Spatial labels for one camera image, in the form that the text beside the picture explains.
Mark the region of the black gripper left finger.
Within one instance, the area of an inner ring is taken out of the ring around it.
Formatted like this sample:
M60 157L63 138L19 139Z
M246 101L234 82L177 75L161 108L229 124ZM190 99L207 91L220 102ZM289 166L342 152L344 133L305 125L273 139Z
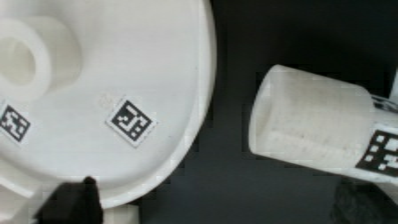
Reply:
M102 224L95 179L63 182L35 212L35 224Z

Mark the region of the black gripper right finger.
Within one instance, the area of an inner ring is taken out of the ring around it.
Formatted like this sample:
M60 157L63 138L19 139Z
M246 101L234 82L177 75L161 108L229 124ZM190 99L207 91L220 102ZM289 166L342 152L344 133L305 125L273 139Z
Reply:
M341 179L330 220L332 224L398 224L398 205L373 183Z

